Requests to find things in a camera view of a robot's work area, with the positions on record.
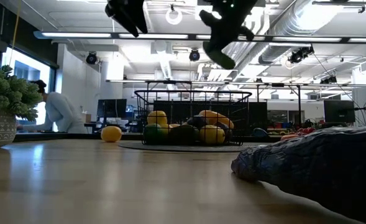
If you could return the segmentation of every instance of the round mat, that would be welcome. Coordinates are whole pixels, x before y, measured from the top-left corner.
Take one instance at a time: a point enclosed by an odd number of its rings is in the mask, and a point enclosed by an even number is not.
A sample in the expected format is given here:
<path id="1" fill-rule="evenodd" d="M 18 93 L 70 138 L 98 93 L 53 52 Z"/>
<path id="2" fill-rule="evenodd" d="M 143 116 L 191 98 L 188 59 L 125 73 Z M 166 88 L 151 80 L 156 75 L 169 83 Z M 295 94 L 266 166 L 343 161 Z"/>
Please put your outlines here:
<path id="1" fill-rule="evenodd" d="M 172 152 L 240 152 L 248 146 L 258 146 L 269 143 L 246 142 L 243 146 L 163 146 L 146 145 L 141 141 L 122 141 L 120 147 L 128 149 L 153 150 L 153 151 L 172 151 Z"/>

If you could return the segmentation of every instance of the white shirt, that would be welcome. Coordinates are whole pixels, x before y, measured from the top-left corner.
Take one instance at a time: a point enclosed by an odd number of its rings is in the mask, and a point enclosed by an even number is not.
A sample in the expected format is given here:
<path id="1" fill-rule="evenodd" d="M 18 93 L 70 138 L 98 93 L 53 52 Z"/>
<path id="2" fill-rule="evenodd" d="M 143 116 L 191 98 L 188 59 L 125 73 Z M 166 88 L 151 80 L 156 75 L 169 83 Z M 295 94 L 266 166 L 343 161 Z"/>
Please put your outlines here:
<path id="1" fill-rule="evenodd" d="M 25 125 L 25 131 L 45 131 L 52 128 L 53 122 L 56 123 L 59 132 L 87 134 L 81 114 L 74 108 L 66 96 L 57 92 L 47 95 L 45 105 L 46 118 L 44 124 Z"/>

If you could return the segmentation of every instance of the spotlight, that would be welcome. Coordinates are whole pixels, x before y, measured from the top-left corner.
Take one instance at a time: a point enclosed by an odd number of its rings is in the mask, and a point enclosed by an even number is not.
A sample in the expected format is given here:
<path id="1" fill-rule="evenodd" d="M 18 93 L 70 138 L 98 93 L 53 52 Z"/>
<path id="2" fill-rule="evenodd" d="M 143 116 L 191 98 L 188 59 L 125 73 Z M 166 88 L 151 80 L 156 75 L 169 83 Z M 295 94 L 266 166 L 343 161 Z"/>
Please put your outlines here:
<path id="1" fill-rule="evenodd" d="M 330 84 L 330 83 L 337 83 L 336 76 L 330 76 L 323 80 L 321 80 L 320 84 Z"/>
<path id="2" fill-rule="evenodd" d="M 337 78 L 335 76 L 332 76 L 329 78 L 330 83 L 337 83 Z"/>
<path id="3" fill-rule="evenodd" d="M 196 62 L 201 58 L 201 55 L 198 52 L 198 49 L 192 49 L 190 53 L 190 61 Z"/>
<path id="4" fill-rule="evenodd" d="M 290 63 L 300 63 L 302 60 L 308 57 L 308 55 L 314 53 L 314 48 L 311 45 L 310 47 L 301 47 L 297 51 L 292 51 L 292 55 L 289 57 L 288 61 Z"/>
<path id="5" fill-rule="evenodd" d="M 89 65 L 96 65 L 99 62 L 96 52 L 89 52 L 88 57 L 86 57 L 86 63 Z"/>

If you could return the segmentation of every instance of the ceiling light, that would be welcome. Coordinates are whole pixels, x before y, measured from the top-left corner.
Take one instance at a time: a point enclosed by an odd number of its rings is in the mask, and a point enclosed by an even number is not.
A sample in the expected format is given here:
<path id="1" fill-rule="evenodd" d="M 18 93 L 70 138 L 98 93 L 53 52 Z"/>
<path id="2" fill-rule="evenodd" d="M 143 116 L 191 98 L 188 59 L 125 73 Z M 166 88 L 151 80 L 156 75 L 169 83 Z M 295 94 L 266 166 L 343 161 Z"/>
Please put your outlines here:
<path id="1" fill-rule="evenodd" d="M 308 58 L 308 55 L 313 53 L 314 48 L 312 45 L 310 45 L 310 47 L 301 47 L 299 50 L 292 52 L 292 55 L 289 57 L 288 61 L 290 63 L 300 63 L 302 60 Z"/>
<path id="2" fill-rule="evenodd" d="M 366 38 L 351 38 L 350 43 L 366 43 Z"/>
<path id="3" fill-rule="evenodd" d="M 173 5 L 171 5 L 171 8 L 166 12 L 165 18 L 166 18 L 166 21 L 168 23 L 170 23 L 171 25 L 177 25 L 177 24 L 181 23 L 181 21 L 183 20 L 183 13 L 180 10 L 174 9 L 172 7 L 173 7 Z M 170 17 L 170 14 L 172 12 L 177 12 L 177 17 L 174 19 L 172 19 Z"/>
<path id="4" fill-rule="evenodd" d="M 136 39 L 132 34 L 119 34 L 119 38 Z M 140 34 L 137 39 L 188 39 L 186 34 Z"/>
<path id="5" fill-rule="evenodd" d="M 272 47 L 311 47 L 311 44 L 304 43 L 270 43 Z"/>
<path id="6" fill-rule="evenodd" d="M 264 83 L 231 82 L 231 85 L 263 85 Z"/>
<path id="7" fill-rule="evenodd" d="M 145 83 L 145 80 L 107 80 L 107 82 L 115 82 L 115 83 Z"/>
<path id="8" fill-rule="evenodd" d="M 238 36 L 238 40 L 243 40 L 243 41 L 247 41 L 247 39 L 246 39 L 246 36 L 244 36 L 244 35 L 240 35 L 240 36 Z M 253 38 L 253 40 L 251 40 L 251 41 L 264 41 L 265 40 L 265 37 L 264 36 L 255 36 L 254 38 Z"/>
<path id="9" fill-rule="evenodd" d="M 44 37 L 61 38 L 111 38 L 109 33 L 43 32 Z"/>
<path id="10" fill-rule="evenodd" d="M 340 42 L 340 37 L 274 37 L 274 41 L 292 41 L 292 42 Z"/>
<path id="11" fill-rule="evenodd" d="M 313 5 L 318 6 L 363 6 L 366 5 L 366 1 L 313 1 Z"/>
<path id="12" fill-rule="evenodd" d="M 228 82 L 197 82 L 193 81 L 192 84 L 226 84 Z"/>
<path id="13" fill-rule="evenodd" d="M 199 40 L 210 40 L 210 35 L 197 35 L 196 38 Z"/>
<path id="14" fill-rule="evenodd" d="M 73 2 L 85 2 L 85 3 L 107 3 L 107 0 L 57 0 L 57 1 L 73 1 Z"/>

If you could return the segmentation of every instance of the wall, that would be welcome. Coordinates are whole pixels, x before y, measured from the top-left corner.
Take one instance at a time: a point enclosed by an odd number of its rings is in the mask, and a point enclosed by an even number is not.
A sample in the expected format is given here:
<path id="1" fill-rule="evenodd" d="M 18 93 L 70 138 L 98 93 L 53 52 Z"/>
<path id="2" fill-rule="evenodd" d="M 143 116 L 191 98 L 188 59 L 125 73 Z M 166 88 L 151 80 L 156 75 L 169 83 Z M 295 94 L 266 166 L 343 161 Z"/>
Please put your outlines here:
<path id="1" fill-rule="evenodd" d="M 109 62 L 101 63 L 100 99 L 121 99 L 123 83 L 106 82 Z"/>
<path id="2" fill-rule="evenodd" d="M 101 74 L 66 49 L 65 44 L 58 46 L 56 91 L 67 96 L 78 111 L 81 108 L 92 114 L 96 120 L 97 103 L 100 98 Z"/>

